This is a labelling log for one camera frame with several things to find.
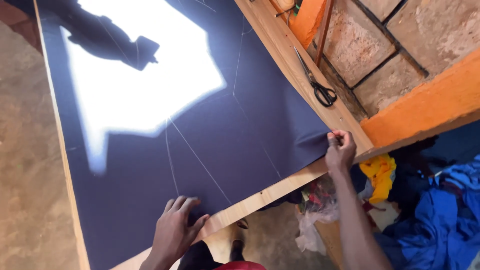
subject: hand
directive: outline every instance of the hand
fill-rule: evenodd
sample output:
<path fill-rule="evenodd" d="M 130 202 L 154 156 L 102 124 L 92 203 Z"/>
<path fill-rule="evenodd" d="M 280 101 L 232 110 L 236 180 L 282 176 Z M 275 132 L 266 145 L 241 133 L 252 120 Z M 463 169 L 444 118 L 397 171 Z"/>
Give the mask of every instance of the hand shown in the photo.
<path fill-rule="evenodd" d="M 357 145 L 351 132 L 335 130 L 327 133 L 328 150 L 325 155 L 330 175 L 348 172 L 353 164 Z"/>
<path fill-rule="evenodd" d="M 156 222 L 152 251 L 140 270 L 168 270 L 180 259 L 210 217 L 204 215 L 192 227 L 187 227 L 188 214 L 200 204 L 197 198 L 180 196 L 171 199 Z"/>

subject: yellow fabric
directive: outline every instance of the yellow fabric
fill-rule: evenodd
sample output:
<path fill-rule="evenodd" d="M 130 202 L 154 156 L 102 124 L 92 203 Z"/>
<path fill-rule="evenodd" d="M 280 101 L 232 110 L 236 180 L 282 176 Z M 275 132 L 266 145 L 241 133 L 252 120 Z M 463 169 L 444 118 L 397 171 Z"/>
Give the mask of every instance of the yellow fabric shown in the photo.
<path fill-rule="evenodd" d="M 360 162 L 360 169 L 372 182 L 373 195 L 369 199 L 370 203 L 387 199 L 388 192 L 392 189 L 393 182 L 390 177 L 396 169 L 395 159 L 383 154 Z"/>

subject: wooden table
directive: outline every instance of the wooden table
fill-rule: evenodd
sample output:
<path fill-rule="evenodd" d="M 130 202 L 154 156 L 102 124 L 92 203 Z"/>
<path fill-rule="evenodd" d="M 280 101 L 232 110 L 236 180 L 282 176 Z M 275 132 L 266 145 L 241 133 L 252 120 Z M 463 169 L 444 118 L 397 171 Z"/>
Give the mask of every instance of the wooden table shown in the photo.
<path fill-rule="evenodd" d="M 302 69 L 301 63 L 293 49 L 295 46 L 299 54 L 306 61 L 307 66 L 312 70 L 313 75 L 317 81 L 329 88 L 327 80 L 323 74 L 315 66 L 314 62 L 309 57 L 308 53 L 303 49 L 300 42 L 292 34 L 288 26 L 281 20 L 275 18 L 276 11 L 268 0 L 235 0 L 241 11 L 254 28 L 256 34 L 263 42 L 265 47 L 270 52 L 271 56 L 284 73 L 286 78 L 301 94 L 301 96 L 308 102 L 323 122 L 330 128 L 342 129 L 351 131 L 353 133 L 355 142 L 357 143 L 357 155 L 367 153 L 373 148 L 369 138 L 365 135 L 357 121 L 353 118 L 351 113 L 345 107 L 343 102 L 338 99 L 334 106 L 330 108 L 323 107 L 315 98 L 312 87 Z M 44 47 L 44 55 L 46 55 L 45 44 L 42 37 L 42 44 Z M 84 245 L 82 229 L 78 210 L 75 201 L 75 194 L 72 187 L 72 179 L 70 175 L 67 154 L 65 151 L 65 144 L 63 138 L 62 127 L 60 124 L 60 117 L 53 88 L 50 84 L 55 116 L 57 121 L 57 129 L 60 138 L 60 148 L 62 153 L 63 165 L 66 176 L 66 184 L 68 189 L 69 200 L 72 208 L 74 231 L 77 239 L 77 250 L 80 261 L 80 268 L 83 270 L 90 269 L 88 263 L 87 252 Z M 235 205 L 218 212 L 213 215 L 205 227 L 200 231 L 197 239 L 203 239 L 210 234 L 234 223 L 235 221 L 249 215 L 259 208 L 271 203 L 272 201 L 288 194 L 289 192 L 301 187 L 302 185 L 316 179 L 317 177 L 327 173 L 327 168 L 324 159 L 320 159 L 310 164 L 299 172 L 279 181 L 278 183 L 260 191 Z"/>

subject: red clothing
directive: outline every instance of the red clothing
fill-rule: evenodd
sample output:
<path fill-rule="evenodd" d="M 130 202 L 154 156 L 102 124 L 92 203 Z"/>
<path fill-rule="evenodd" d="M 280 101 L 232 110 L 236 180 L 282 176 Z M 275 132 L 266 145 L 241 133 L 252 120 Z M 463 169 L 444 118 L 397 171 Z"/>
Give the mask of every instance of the red clothing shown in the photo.
<path fill-rule="evenodd" d="M 261 264 L 251 261 L 231 261 L 214 270 L 266 270 Z"/>

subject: orange paint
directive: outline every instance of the orange paint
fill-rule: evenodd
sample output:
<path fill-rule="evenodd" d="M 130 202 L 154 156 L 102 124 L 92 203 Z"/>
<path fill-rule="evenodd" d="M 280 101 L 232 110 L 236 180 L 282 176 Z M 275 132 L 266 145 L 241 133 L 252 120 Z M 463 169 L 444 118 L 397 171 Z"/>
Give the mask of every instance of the orange paint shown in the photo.
<path fill-rule="evenodd" d="M 477 110 L 480 49 L 360 125 L 375 147 L 383 147 Z"/>
<path fill-rule="evenodd" d="M 275 10 L 280 13 L 280 8 L 276 0 L 270 0 Z M 303 0 L 297 16 L 290 15 L 288 25 L 295 37 L 300 41 L 304 49 L 312 42 L 313 36 L 317 33 L 320 22 L 325 11 L 326 0 Z M 288 12 L 281 17 L 286 22 Z"/>

